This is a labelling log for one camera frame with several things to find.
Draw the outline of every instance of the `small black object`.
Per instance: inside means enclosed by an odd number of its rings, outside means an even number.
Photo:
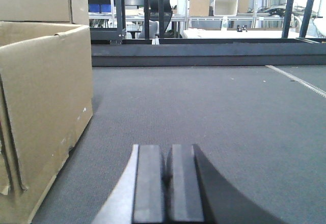
[[[243,31],[242,28],[240,28],[240,25],[239,25],[239,24],[238,24],[237,27],[236,27],[236,31],[237,31],[237,32],[242,32],[242,31]]]

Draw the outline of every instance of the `black metal frame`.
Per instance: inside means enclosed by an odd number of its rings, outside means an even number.
[[[286,1],[286,10],[285,10],[285,16],[284,16],[282,38],[288,38],[289,37],[293,2],[294,2],[294,0],[287,0]]]
[[[302,25],[300,29],[300,37],[306,37],[313,5],[314,0],[307,0],[304,19],[302,20]]]
[[[115,0],[117,28],[91,28],[91,40],[107,40],[121,43],[126,36],[125,4],[124,0]]]
[[[306,39],[165,39],[164,42],[93,45],[93,66],[326,65],[325,45]]]

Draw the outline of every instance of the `box flap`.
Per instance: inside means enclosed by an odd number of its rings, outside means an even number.
[[[71,24],[14,23],[0,21],[0,46],[43,36],[53,36],[79,27]]]
[[[71,15],[74,24],[89,25],[88,0],[71,0]]]
[[[69,0],[2,0],[0,20],[69,22]]]
[[[55,36],[0,47],[0,73],[24,190],[44,190],[40,177],[48,183],[58,173],[77,141],[76,124],[88,113],[90,33],[86,26],[71,26],[75,28]]]

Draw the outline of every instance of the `desk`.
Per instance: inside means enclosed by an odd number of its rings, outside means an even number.
[[[98,14],[98,13],[89,13],[89,19],[105,19],[105,20],[111,20],[112,23],[114,23],[114,19],[112,13],[103,13],[103,14]],[[143,22],[145,19],[144,15],[127,15],[126,16],[126,21],[129,22]],[[171,18],[171,22],[172,23],[176,23],[177,27],[177,33],[180,34],[180,30],[181,30],[181,23],[185,23],[185,16],[184,15],[179,15],[179,14],[174,14]]]
[[[266,16],[265,13],[259,13],[256,17],[256,21],[283,21],[283,17],[279,16]],[[222,21],[223,16],[207,16],[207,17],[188,17],[187,27],[192,27],[192,21]],[[239,14],[237,16],[228,17],[228,21],[253,21],[252,14]]]
[[[183,31],[184,38],[281,38],[282,31],[254,31],[237,32],[237,31],[206,31],[202,29],[189,29]],[[298,38],[299,33],[289,32],[289,38]]]

